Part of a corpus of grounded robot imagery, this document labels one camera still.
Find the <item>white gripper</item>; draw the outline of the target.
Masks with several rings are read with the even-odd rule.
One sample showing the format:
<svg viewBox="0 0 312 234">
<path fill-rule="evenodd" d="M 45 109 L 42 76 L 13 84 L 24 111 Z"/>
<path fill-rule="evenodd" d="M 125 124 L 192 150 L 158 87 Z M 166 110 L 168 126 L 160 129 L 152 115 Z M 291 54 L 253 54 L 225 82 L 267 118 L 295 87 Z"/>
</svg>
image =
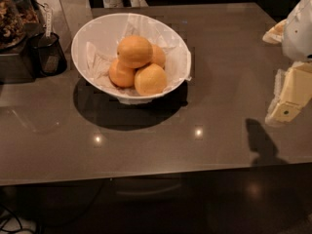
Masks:
<svg viewBox="0 0 312 234">
<path fill-rule="evenodd" d="M 290 123 L 312 99 L 312 0 L 300 0 L 283 19 L 262 37 L 269 44 L 282 42 L 283 54 L 295 63 L 275 76 L 274 98 L 265 123 L 280 127 Z"/>
</svg>

